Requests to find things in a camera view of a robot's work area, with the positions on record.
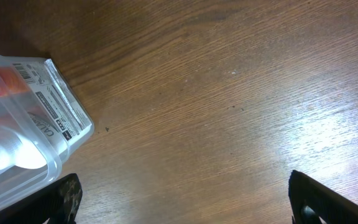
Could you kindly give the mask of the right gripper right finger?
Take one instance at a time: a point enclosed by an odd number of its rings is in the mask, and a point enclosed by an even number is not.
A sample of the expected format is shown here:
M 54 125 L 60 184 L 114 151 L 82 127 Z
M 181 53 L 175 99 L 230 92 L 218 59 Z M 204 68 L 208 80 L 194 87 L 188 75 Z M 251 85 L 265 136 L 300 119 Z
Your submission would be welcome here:
M 358 223 L 358 205 L 308 175 L 293 170 L 288 181 L 293 224 Z

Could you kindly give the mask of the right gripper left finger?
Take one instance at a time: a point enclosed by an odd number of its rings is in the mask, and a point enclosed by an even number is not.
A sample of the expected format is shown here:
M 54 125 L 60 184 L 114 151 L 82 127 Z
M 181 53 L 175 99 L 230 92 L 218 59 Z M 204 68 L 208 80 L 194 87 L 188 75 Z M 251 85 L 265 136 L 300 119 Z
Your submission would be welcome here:
M 0 224 L 75 224 L 82 196 L 77 174 L 68 174 L 2 209 Z

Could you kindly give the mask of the orange tube white cap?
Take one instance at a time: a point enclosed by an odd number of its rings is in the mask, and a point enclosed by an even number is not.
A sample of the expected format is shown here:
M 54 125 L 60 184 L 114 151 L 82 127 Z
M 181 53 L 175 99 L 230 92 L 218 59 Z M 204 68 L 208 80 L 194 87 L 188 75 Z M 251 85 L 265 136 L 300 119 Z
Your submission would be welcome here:
M 0 67 L 0 98 L 29 91 L 26 82 L 12 68 Z

